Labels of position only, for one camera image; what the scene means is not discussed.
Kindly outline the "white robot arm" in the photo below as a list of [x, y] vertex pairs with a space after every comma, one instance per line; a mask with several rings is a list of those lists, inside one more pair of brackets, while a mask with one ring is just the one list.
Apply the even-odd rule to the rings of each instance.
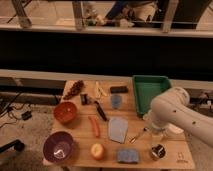
[[148, 127], [153, 133], [159, 133], [172, 124], [213, 148], [213, 118], [188, 108], [189, 101], [189, 93], [182, 87], [173, 87], [157, 95], [144, 115]]

